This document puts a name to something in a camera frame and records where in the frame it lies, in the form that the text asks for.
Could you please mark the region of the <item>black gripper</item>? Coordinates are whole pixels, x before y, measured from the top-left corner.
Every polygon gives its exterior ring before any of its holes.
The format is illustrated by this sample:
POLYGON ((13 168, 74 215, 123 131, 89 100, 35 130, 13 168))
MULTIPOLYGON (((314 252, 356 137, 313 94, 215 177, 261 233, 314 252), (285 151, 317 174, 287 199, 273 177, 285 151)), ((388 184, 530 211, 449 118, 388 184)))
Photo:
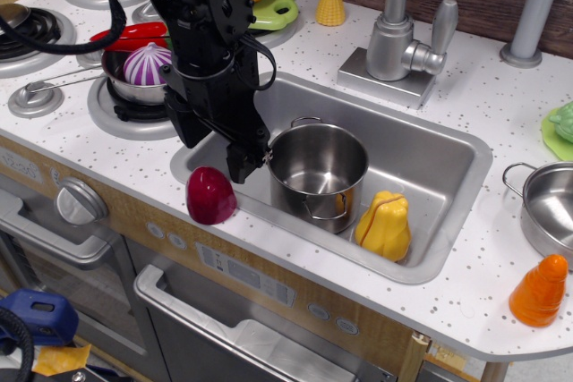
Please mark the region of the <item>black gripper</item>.
POLYGON ((223 68, 200 75, 196 66, 185 74, 172 64, 161 76, 174 96, 174 110, 192 113, 202 126, 225 137, 227 169, 234 183, 244 184, 261 162, 273 159, 269 131, 254 106, 254 95, 271 86, 259 82, 258 55, 271 58, 270 50, 256 39, 242 39, 223 68))

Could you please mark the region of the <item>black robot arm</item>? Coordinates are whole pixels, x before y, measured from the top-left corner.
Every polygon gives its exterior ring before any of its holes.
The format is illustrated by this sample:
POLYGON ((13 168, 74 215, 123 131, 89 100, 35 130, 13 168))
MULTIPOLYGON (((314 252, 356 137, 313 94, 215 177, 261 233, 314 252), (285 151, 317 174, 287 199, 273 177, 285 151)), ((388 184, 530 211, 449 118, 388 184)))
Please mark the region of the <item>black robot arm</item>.
MULTIPOLYGON (((216 132, 227 140, 227 170, 234 183, 261 167, 269 154, 269 130, 254 95, 271 86, 260 81, 258 56, 272 53, 249 32, 252 0, 150 0, 167 25, 172 63, 167 82, 167 116, 181 141, 195 147, 216 132)), ((117 0, 111 37, 124 24, 117 0)))

